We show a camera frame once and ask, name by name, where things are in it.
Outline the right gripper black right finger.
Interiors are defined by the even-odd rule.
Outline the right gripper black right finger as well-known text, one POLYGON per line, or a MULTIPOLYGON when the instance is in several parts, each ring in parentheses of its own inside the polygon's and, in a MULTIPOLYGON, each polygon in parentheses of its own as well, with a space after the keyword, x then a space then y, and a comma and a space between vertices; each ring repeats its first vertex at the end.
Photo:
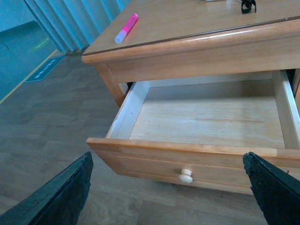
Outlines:
POLYGON ((300 223, 300 181, 253 152, 243 156, 251 190, 269 225, 300 223))

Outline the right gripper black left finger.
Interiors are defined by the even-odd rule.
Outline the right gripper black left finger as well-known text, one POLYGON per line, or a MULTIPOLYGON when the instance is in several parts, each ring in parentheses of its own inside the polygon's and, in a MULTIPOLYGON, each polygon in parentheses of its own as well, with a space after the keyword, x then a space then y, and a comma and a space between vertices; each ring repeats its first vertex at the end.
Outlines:
POLYGON ((86 152, 0 216, 2 225, 75 225, 90 191, 93 160, 86 152))

